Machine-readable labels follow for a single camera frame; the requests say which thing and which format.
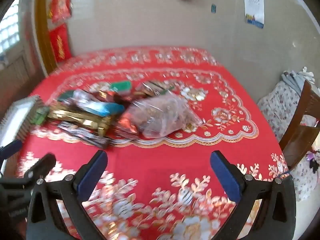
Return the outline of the clear plastic snack bag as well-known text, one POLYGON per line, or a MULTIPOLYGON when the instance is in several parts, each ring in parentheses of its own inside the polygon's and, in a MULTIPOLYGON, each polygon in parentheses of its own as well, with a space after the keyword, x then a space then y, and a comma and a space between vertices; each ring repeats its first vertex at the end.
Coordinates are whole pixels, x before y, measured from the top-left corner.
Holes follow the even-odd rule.
POLYGON ((134 101, 125 112, 132 115, 139 136, 148 139, 165 137, 188 125, 202 125, 187 100, 172 93, 134 101))

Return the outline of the gold snack packet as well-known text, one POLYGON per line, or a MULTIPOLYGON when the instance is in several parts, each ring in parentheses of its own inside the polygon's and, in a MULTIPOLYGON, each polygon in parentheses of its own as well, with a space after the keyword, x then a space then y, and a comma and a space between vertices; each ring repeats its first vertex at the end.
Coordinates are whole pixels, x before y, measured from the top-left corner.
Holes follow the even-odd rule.
POLYGON ((48 113, 48 118, 76 123, 83 128, 95 130, 101 137, 106 135, 113 120, 112 116, 100 117, 87 112, 58 108, 51 109, 48 113))

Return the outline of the dark green packet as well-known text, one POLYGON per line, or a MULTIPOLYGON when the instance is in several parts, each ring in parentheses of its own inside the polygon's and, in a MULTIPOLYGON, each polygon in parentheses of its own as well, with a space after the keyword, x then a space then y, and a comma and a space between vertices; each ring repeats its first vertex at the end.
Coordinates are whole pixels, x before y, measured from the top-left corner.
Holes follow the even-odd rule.
POLYGON ((58 102, 63 102, 65 100, 68 100, 69 98, 72 98, 74 94, 74 90, 67 90, 63 93, 61 93, 58 97, 57 97, 57 101, 58 102))

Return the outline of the bright green snack packet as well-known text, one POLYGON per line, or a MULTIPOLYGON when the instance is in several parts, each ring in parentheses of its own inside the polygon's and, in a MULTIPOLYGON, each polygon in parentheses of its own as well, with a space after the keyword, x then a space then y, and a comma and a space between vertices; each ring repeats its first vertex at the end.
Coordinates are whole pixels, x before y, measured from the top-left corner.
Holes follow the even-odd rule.
POLYGON ((50 111, 50 107, 43 106, 36 110, 35 116, 31 120, 32 125, 43 125, 46 121, 46 118, 48 116, 48 113, 50 111))

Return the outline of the green sauce cup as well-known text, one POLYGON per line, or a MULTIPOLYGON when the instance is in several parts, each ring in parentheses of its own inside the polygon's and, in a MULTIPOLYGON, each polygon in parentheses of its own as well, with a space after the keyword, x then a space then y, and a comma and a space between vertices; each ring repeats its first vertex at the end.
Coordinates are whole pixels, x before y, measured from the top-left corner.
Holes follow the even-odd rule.
POLYGON ((113 82, 110 85, 110 90, 119 95, 129 95, 132 90, 132 83, 129 80, 113 82))

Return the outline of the bright window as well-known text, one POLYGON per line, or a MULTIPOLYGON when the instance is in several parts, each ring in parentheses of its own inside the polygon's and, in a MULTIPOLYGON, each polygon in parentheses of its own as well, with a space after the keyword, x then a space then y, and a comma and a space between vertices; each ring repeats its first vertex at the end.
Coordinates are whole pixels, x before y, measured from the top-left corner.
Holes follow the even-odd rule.
POLYGON ((18 12, 20 0, 14 0, 1 20, 0 53, 3 54, 20 40, 18 12))

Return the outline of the upper red wall banner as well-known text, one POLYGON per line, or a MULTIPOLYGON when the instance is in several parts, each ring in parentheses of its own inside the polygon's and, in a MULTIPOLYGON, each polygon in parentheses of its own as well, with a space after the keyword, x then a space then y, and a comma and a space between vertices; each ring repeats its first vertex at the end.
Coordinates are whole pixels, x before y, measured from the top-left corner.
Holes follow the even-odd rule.
POLYGON ((71 15, 71 0, 51 0, 48 17, 53 24, 66 20, 71 15))

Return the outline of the silver foil snack packet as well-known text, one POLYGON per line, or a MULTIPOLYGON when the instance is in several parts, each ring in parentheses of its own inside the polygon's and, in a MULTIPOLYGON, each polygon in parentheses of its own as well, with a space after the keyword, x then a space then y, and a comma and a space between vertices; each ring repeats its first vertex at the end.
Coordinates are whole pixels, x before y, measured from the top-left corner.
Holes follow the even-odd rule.
POLYGON ((174 90, 174 86, 171 84, 166 84, 158 81, 144 81, 141 82, 137 87, 137 92, 143 92, 148 96, 158 96, 166 94, 174 90))

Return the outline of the Nescafe coffee stick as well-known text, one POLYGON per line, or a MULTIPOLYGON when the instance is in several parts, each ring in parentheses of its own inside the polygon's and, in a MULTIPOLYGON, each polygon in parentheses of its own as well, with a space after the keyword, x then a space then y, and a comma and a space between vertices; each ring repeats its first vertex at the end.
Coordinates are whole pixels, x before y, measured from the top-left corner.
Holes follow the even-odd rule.
POLYGON ((111 143, 110 138, 98 136, 91 132, 89 129, 79 127, 67 121, 60 122, 57 125, 57 128, 63 130, 71 136, 74 136, 84 142, 87 142, 103 150, 107 149, 111 143))

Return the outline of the striped white tray box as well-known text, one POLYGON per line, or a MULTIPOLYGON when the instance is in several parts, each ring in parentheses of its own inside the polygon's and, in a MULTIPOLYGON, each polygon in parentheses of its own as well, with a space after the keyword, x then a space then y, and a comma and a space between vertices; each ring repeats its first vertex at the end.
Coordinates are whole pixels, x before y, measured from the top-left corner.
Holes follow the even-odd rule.
POLYGON ((1 146, 18 139, 24 142, 31 130, 31 121, 38 108, 43 106, 39 95, 15 101, 1 120, 1 146))

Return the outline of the red flower snack packet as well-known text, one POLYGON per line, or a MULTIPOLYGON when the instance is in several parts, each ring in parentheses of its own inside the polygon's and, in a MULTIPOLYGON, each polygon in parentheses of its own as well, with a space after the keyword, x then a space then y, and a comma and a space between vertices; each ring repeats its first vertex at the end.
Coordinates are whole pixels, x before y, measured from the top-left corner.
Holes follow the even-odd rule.
POLYGON ((139 138, 139 129, 132 121, 130 113, 123 113, 114 124, 115 132, 126 139, 135 140, 139 138))

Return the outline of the red floral tablecloth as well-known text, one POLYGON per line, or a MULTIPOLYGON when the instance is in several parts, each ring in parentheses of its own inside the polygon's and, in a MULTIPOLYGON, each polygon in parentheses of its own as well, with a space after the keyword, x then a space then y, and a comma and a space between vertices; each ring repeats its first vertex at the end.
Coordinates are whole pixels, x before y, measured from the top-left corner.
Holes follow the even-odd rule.
POLYGON ((109 239, 211 239, 233 209, 210 166, 220 151, 256 180, 287 177, 277 140, 249 94, 203 49, 117 48, 59 64, 34 90, 50 106, 81 89, 111 91, 129 80, 132 95, 144 81, 171 84, 202 125, 156 139, 130 140, 109 129, 108 165, 84 208, 109 239))

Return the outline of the blue snack packet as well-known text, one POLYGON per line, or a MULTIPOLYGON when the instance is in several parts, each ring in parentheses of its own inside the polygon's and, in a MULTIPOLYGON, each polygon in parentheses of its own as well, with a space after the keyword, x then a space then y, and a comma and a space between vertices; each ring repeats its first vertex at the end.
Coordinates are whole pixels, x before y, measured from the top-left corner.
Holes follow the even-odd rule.
POLYGON ((123 105, 114 102, 101 102, 82 99, 75 100, 75 104, 80 109, 103 118, 121 114, 125 111, 125 107, 123 105))

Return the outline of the red gold-lettered snack packet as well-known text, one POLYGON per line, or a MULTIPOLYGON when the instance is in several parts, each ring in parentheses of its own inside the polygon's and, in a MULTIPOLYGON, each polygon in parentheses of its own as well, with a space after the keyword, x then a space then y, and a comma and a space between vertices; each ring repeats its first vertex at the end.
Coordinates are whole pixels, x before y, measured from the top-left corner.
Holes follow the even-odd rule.
POLYGON ((92 94, 98 101, 101 102, 115 102, 118 103, 121 96, 114 91, 101 91, 92 94))

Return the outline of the small teal wall sticker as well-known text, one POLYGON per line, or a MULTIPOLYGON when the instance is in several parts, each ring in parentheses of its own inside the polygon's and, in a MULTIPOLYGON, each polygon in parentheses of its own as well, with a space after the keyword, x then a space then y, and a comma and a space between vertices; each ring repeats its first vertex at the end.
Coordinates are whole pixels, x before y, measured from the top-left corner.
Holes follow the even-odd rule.
POLYGON ((211 12, 214 13, 214 14, 216 13, 216 5, 215 4, 212 4, 211 12))

